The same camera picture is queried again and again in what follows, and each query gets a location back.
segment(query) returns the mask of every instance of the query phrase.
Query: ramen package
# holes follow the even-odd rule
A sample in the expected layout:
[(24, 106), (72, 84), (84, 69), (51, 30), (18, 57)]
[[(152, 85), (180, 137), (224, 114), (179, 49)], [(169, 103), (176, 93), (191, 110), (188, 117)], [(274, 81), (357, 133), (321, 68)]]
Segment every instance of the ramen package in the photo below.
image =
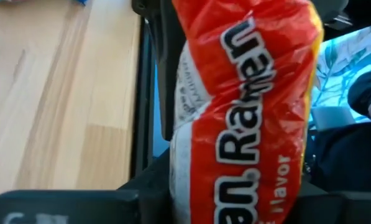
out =
[(300, 189), (321, 21), (308, 0), (172, 0), (176, 223), (281, 224)]

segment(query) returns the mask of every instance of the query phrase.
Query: person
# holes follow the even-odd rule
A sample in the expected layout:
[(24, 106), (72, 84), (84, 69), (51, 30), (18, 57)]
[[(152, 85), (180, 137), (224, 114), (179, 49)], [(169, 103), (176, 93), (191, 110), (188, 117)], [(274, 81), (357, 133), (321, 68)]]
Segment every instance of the person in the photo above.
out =
[[(351, 86), (348, 103), (371, 119), (371, 72)], [(318, 133), (311, 183), (328, 192), (371, 192), (371, 122)]]

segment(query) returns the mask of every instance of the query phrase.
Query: dark sleeve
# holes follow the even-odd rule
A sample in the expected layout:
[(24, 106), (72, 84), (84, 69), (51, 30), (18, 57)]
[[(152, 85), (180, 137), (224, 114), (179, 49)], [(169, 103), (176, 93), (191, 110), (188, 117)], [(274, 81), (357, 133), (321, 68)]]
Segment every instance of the dark sleeve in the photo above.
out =
[(349, 89), (348, 104), (356, 112), (369, 116), (371, 104), (371, 72), (361, 75)]

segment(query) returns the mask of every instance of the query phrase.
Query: wooden table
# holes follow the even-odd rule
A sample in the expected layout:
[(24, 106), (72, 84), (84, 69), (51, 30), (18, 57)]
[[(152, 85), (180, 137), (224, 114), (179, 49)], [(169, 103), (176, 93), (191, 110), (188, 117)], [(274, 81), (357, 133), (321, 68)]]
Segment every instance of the wooden table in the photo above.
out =
[(128, 180), (140, 35), (130, 4), (0, 5), (0, 193)]

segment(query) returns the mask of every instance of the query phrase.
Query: light wood desk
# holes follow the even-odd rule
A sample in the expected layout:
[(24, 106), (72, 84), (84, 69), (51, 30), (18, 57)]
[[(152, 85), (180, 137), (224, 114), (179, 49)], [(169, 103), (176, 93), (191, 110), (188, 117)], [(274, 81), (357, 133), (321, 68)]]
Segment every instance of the light wood desk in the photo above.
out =
[(130, 0), (0, 5), (0, 193), (128, 181), (139, 32)]

